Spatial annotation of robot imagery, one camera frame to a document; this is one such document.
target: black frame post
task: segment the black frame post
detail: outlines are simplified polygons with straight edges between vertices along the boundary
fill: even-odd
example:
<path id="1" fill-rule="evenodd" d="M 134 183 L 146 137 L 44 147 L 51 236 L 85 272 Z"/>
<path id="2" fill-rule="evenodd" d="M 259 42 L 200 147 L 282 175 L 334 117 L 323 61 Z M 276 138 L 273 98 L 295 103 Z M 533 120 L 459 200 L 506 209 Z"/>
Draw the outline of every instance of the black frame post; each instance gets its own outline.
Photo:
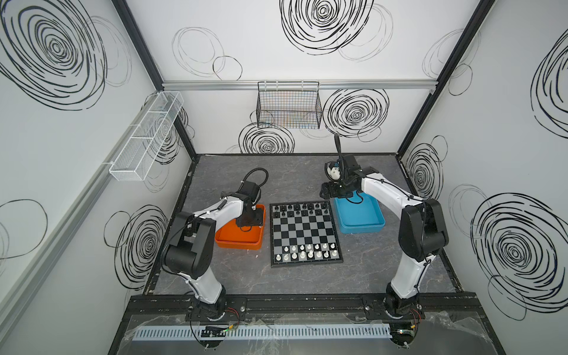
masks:
<path id="1" fill-rule="evenodd" d="M 424 101 L 424 104 L 422 105 L 422 108 L 418 112 L 416 119 L 412 123 L 410 130 L 408 130 L 408 133 L 406 133 L 406 137 L 404 137 L 402 144 L 398 148 L 398 152 L 396 154 L 397 156 L 402 157 L 406 153 L 408 147 L 410 147 L 412 140 L 418 133 L 418 130 L 420 130 L 420 127 L 424 123 L 424 120 L 426 120 L 426 117 L 428 117 L 428 114 L 430 113 L 432 107 L 434 107 L 434 104 L 438 100 L 438 97 L 440 97 L 442 89 L 446 86 L 446 83 L 448 83 L 448 81 L 450 80 L 450 77 L 452 76 L 454 70 L 460 63 L 463 54 L 469 47 L 471 41 L 475 37 L 475 34 L 479 30 L 479 27 L 485 20 L 485 17 L 489 13 L 489 10 L 491 10 L 491 7 L 493 6 L 494 3 L 495 0 L 479 1 L 479 4 L 475 8 L 473 15 L 471 16 L 469 22 L 467 23 L 467 26 L 463 30 L 463 33 L 460 39 L 458 40 L 458 43 L 454 47 L 452 54 L 450 55 L 448 61 L 444 65 L 444 68 L 440 72 L 440 76 L 438 76 L 438 85 L 436 86 L 436 90 L 426 98 L 426 101 Z"/>
<path id="2" fill-rule="evenodd" d="M 128 32 L 130 39 L 132 40 L 132 44 L 134 45 L 134 48 L 136 49 L 136 52 L 138 53 L 142 64 L 144 64 L 146 72 L 148 73 L 148 76 L 150 76 L 150 80 L 152 80 L 154 87 L 158 91 L 163 91 L 164 80 L 162 79 L 162 75 L 160 74 L 156 63 L 154 62 L 154 59 L 150 54 L 150 50 L 148 49 L 148 46 L 146 45 L 146 42 L 142 37 L 140 28 L 136 24 L 134 16 L 132 15 L 130 8 L 128 7 L 128 4 L 126 3 L 126 0 L 112 0 L 112 4 L 114 5 L 116 12 L 120 17 L 120 20 L 122 20 L 122 24 L 124 25 L 124 28 L 126 28 L 126 31 Z M 179 138 L 181 139 L 183 145 L 185 146 L 185 149 L 187 150 L 187 154 L 189 154 L 192 161 L 195 161 L 197 159 L 197 153 L 195 152 L 195 148 L 191 143 L 185 127 L 179 119 L 176 119 L 174 121 L 174 127 L 176 128 Z"/>

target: chessboard frame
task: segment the chessboard frame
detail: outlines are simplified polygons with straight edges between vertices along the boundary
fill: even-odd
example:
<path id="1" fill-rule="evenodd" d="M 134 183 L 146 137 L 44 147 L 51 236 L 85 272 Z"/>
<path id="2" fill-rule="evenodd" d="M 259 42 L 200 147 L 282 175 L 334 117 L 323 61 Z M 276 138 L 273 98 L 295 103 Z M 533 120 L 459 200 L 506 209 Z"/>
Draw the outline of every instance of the chessboard frame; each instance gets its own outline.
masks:
<path id="1" fill-rule="evenodd" d="M 337 251 L 339 252 L 338 259 L 332 260 L 303 260 L 303 261 L 294 261 L 294 262 L 275 262 L 274 261 L 274 232 L 273 232 L 273 217 L 272 217 L 272 206 L 282 206 L 282 205 L 289 205 L 289 204 L 304 204 L 304 203 L 326 203 L 329 209 L 329 216 L 331 217 L 331 224 L 333 227 L 333 233 L 335 234 L 335 240 L 337 245 Z M 300 201 L 300 202 L 280 202 L 280 203 L 271 203 L 268 206 L 268 211 L 266 213 L 269 214 L 270 218 L 270 267 L 271 268 L 285 268 L 288 266 L 299 266 L 299 265 L 326 265 L 326 264 L 339 264 L 343 262 L 343 251 L 341 251 L 341 243 L 339 242 L 339 234 L 337 232 L 337 228 L 335 227 L 335 218 L 333 217 L 333 208 L 331 205 L 330 200 L 319 200 L 319 201 Z"/>

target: black wire basket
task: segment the black wire basket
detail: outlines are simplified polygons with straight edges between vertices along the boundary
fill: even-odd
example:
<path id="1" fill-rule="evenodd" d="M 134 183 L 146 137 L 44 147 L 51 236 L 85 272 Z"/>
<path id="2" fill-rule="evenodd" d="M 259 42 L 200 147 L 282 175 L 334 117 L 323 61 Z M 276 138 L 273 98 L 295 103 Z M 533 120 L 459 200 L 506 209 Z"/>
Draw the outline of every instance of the black wire basket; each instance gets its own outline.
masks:
<path id="1" fill-rule="evenodd" d="M 259 128 L 275 125 L 318 130 L 322 115 L 318 82 L 258 83 L 256 120 Z"/>

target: wire basket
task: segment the wire basket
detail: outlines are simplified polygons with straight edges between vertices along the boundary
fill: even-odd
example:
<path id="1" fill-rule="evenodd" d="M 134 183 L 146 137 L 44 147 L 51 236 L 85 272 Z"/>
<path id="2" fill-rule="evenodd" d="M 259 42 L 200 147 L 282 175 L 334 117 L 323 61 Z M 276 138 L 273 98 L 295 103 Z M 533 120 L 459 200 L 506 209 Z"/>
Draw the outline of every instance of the wire basket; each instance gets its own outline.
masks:
<path id="1" fill-rule="evenodd" d="M 318 130 L 322 114 L 317 81 L 258 83 L 256 120 L 259 128 L 276 125 Z"/>
<path id="2" fill-rule="evenodd" d="M 182 104 L 183 98 L 179 91 L 162 91 L 157 94 L 108 172 L 118 181 L 146 179 Z"/>

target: chessboard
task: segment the chessboard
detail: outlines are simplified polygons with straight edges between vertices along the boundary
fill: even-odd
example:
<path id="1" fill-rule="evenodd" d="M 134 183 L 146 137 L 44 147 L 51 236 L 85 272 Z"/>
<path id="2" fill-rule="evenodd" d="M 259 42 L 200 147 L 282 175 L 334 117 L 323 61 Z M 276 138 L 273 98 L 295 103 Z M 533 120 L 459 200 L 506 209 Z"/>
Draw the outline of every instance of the chessboard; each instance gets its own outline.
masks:
<path id="1" fill-rule="evenodd" d="M 343 262 L 329 201 L 270 204 L 271 267 Z"/>

